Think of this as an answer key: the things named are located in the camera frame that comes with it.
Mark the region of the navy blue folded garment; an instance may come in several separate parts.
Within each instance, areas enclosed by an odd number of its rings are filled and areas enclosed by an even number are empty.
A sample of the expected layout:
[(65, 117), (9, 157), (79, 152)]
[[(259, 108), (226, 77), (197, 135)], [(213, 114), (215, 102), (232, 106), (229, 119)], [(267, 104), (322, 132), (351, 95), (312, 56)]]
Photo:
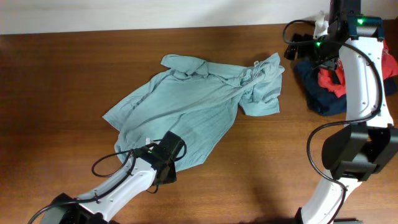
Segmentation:
[(346, 112), (346, 95), (338, 98), (334, 93), (318, 84), (319, 69), (312, 70), (310, 62), (301, 61), (294, 67), (294, 73), (303, 86), (307, 106), (322, 116), (333, 116)]

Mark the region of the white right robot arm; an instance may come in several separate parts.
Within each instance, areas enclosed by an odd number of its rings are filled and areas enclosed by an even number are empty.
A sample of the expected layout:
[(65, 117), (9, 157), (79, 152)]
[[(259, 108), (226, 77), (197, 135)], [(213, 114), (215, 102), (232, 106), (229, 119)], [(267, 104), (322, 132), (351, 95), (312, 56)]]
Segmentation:
[(321, 179), (295, 214), (299, 224), (335, 223), (350, 193), (397, 154), (397, 130), (382, 77), (382, 19), (365, 16), (360, 1), (334, 0), (329, 14), (319, 14), (312, 26), (312, 39), (288, 39), (284, 56), (306, 57), (316, 67), (342, 65), (347, 109), (341, 129), (323, 143), (323, 166), (317, 169)]

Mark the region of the red printed t-shirt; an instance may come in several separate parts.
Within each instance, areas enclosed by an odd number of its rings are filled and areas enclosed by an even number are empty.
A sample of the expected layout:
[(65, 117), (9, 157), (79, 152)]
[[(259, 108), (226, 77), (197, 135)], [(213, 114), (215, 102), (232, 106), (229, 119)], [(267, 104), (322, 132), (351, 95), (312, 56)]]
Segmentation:
[[(393, 77), (397, 76), (397, 61), (389, 53), (389, 47), (386, 41), (383, 41), (382, 51), (382, 77), (384, 80), (384, 91), (386, 96), (393, 95), (397, 91)], [(337, 60), (337, 69), (335, 71), (321, 68), (318, 73), (318, 84), (322, 88), (334, 93), (338, 98), (346, 94), (345, 74), (340, 59)]]

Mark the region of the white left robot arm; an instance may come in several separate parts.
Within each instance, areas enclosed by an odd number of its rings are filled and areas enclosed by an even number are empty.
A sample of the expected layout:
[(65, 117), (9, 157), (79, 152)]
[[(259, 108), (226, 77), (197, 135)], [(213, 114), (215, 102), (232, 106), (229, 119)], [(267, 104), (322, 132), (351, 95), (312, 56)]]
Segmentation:
[(29, 223), (41, 215), (41, 223), (111, 223), (136, 195), (177, 180), (175, 162), (183, 158), (180, 152), (184, 156), (187, 145), (170, 131), (162, 139), (148, 139), (145, 146), (121, 151), (127, 155), (122, 166), (107, 175), (102, 184), (75, 198), (60, 194), (33, 215)]

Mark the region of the light blue t-shirt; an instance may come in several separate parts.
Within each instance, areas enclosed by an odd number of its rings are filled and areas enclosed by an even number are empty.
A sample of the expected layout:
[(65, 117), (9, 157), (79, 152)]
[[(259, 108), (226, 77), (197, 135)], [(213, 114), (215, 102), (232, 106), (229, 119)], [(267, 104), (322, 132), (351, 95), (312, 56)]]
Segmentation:
[(247, 116), (280, 111), (283, 66), (279, 54), (251, 67), (208, 62), (169, 54), (167, 70), (134, 90), (103, 115), (118, 130), (117, 152), (162, 139), (167, 131), (181, 137), (177, 171), (201, 165), (234, 124), (239, 108)]

